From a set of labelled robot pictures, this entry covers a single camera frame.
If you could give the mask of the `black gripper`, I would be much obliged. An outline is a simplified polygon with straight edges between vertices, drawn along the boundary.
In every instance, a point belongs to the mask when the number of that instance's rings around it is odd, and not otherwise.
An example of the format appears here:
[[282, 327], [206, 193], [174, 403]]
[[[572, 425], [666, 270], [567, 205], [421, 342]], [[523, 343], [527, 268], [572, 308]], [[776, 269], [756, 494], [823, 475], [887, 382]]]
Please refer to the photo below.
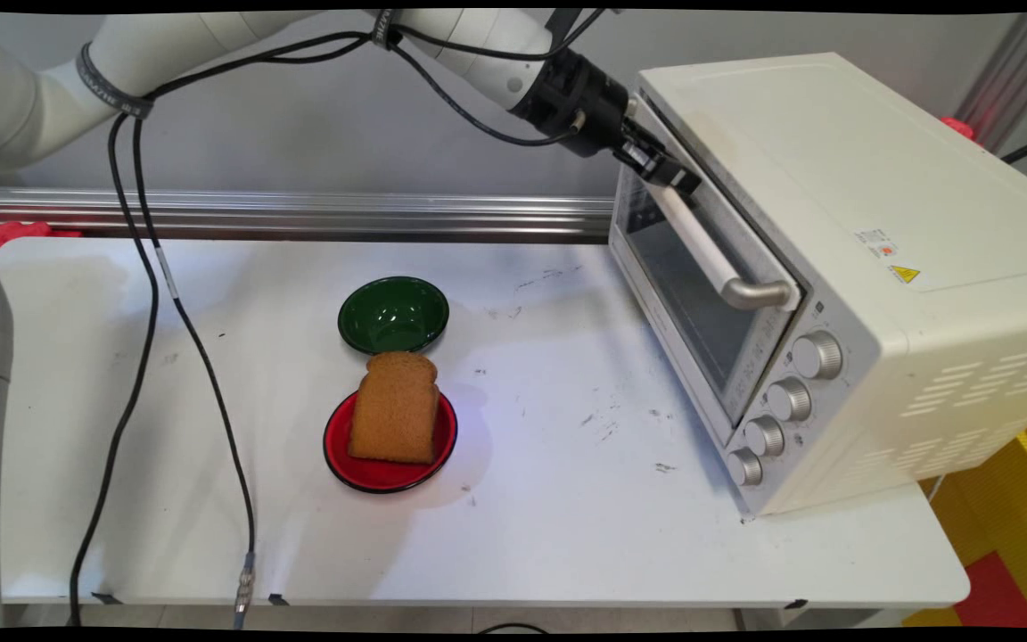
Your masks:
[[517, 144], [558, 144], [581, 158], [608, 151], [644, 182], [692, 195], [702, 182], [696, 171], [639, 123], [629, 120], [625, 135], [629, 105], [625, 86], [586, 56], [563, 50], [543, 64], [537, 80], [511, 110], [543, 137], [519, 139]]

